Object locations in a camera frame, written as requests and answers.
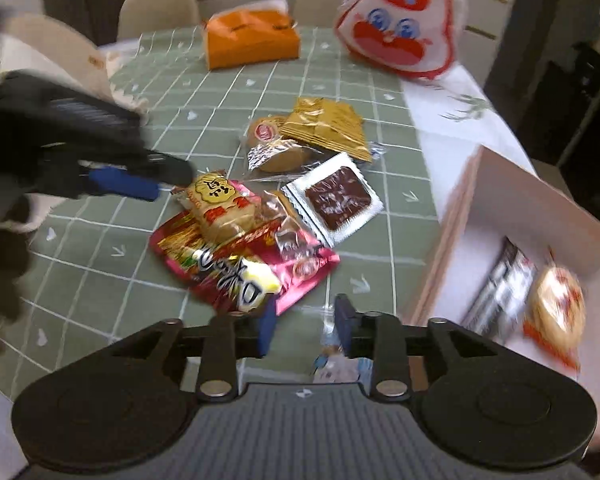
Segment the red pink snack bag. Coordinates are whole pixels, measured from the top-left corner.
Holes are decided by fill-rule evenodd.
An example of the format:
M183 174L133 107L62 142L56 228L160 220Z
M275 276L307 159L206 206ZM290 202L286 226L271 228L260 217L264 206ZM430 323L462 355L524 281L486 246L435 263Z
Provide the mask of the red pink snack bag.
M247 313L273 299L276 314L282 314L317 288L340 257L303 226L282 192L248 190L258 201L250 232L213 244L179 203L183 210L151 234L149 246L215 311Z

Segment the long biscuit packet blue top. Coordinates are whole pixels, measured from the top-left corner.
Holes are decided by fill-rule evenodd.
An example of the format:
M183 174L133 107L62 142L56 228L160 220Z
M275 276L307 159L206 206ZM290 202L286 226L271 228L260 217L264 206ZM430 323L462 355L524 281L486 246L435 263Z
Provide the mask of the long biscuit packet blue top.
M373 361L366 358L351 359L344 355L336 330L335 315L329 310L323 320L321 352L314 361L314 384L345 384L358 382L365 390L370 386Z

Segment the yellow red cracker packet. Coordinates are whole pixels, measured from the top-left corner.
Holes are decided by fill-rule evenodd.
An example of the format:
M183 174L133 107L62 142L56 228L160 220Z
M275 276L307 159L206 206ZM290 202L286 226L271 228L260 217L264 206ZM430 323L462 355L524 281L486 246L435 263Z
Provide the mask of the yellow red cracker packet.
M222 171L201 174L187 188L176 188L173 194L192 213L204 238L213 244L224 244L256 227L258 201L248 188L228 180Z

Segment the white paper bag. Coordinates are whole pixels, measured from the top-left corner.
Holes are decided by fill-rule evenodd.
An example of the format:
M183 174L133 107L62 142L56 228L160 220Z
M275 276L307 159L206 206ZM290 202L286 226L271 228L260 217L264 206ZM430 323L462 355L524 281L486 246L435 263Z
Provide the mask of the white paper bag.
M42 14L6 18L0 30L0 75L24 70L145 115L148 101L111 81L123 56L104 53L68 25Z

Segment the round bread in clear wrapper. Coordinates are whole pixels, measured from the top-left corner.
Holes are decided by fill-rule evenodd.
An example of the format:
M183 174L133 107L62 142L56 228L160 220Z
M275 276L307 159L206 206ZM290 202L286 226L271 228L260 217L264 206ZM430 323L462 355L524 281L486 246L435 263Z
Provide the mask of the round bread in clear wrapper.
M242 140L246 174L255 177L298 174L321 158L316 148L283 134L286 120L286 116L268 115L250 122Z

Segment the black white snack bar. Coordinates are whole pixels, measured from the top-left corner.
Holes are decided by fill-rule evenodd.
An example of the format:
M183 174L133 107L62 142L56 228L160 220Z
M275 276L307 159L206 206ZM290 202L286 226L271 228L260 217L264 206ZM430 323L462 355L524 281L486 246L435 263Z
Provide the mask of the black white snack bar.
M460 325L506 344L515 333L536 275L536 265L508 237Z

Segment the chocolate square white wrapper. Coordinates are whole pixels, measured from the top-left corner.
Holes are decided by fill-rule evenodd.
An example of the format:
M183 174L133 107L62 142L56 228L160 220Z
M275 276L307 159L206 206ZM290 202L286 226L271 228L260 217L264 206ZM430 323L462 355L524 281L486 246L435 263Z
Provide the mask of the chocolate square white wrapper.
M311 233L334 248L384 210L384 204L347 153L322 162L282 192Z

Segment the orange tissue box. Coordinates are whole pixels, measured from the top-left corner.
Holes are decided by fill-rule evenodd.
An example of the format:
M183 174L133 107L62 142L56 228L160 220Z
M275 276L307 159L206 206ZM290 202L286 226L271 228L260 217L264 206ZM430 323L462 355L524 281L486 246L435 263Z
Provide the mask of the orange tissue box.
M286 11L238 9L215 15L204 26L208 70L295 60L300 37Z

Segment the gold foil snack packet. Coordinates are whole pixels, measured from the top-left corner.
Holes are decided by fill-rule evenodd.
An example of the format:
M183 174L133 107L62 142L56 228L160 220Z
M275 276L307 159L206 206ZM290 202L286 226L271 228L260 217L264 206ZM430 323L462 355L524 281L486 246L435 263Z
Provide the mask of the gold foil snack packet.
M346 152L361 162L371 162L373 157L363 124L364 119L347 103L300 96L279 131L305 144Z

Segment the pink cardboard box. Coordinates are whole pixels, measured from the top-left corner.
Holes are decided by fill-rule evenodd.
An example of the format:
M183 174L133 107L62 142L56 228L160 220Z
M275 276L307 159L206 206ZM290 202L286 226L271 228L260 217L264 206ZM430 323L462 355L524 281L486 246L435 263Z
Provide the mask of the pink cardboard box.
M532 339L514 333L507 348L583 386L597 408L600 444L600 222L549 184L488 148L478 148L446 203L424 276L400 311L406 324L428 318L460 322L509 238L537 266L548 258L577 275L586 322L570 370Z

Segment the round cake orange wrapper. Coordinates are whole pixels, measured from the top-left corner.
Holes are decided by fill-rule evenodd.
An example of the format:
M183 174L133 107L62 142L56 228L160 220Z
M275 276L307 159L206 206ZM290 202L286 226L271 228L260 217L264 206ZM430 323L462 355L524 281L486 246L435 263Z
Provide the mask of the round cake orange wrapper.
M522 331L524 336L565 367L578 372L586 307L578 278L547 247L547 264L534 279Z

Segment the red white bunny bag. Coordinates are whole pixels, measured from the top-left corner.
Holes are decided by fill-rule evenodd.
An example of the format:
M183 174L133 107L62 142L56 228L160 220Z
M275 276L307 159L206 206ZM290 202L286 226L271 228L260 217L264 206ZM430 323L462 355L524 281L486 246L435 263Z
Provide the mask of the red white bunny bag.
M457 61L466 0L343 0L335 32L358 58L405 78L434 79Z

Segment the white cabinet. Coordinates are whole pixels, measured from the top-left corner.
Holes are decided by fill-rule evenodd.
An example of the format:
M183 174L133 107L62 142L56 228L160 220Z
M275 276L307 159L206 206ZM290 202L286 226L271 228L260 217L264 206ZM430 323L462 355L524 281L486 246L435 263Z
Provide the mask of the white cabinet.
M515 0L466 0L468 18L458 58L483 87L500 50Z

